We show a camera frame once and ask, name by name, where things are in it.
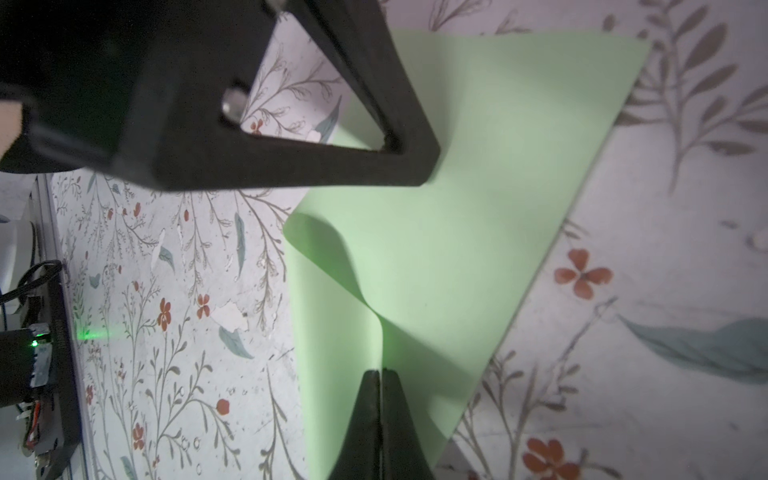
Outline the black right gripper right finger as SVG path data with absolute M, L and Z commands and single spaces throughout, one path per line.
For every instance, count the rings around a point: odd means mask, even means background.
M 381 378 L 382 479 L 432 480 L 398 374 L 389 369 Z

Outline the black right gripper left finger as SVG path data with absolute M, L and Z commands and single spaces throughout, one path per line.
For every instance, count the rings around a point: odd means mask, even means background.
M 330 480 L 374 480 L 381 474 L 380 372 L 361 379 L 351 419 Z

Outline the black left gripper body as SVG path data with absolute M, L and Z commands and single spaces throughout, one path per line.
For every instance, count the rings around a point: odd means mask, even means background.
M 175 170 L 178 78 L 161 63 L 179 15 L 177 1 L 2 2 L 1 104 L 20 113 L 2 171 Z

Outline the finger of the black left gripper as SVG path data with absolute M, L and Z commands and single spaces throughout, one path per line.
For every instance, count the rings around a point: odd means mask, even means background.
M 148 44 L 110 170 L 163 191 L 418 186 L 440 155 L 375 1 L 148 1 L 130 10 Z M 225 91 L 257 72 L 280 13 L 291 14 L 384 136 L 376 150 L 244 133 Z

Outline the light green paper sheet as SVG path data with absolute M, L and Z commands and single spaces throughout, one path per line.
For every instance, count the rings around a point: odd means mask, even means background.
M 432 177 L 311 189 L 283 228 L 313 479 L 379 368 L 438 461 L 649 52 L 599 32 L 393 40 L 441 144 Z

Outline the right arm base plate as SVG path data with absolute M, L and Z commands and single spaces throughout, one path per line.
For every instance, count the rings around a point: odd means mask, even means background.
M 1 294 L 2 314 L 13 301 L 20 307 L 20 326 L 1 332 L 1 406 L 21 409 L 38 479 L 60 478 L 82 442 L 63 270 L 59 260 L 39 262 Z

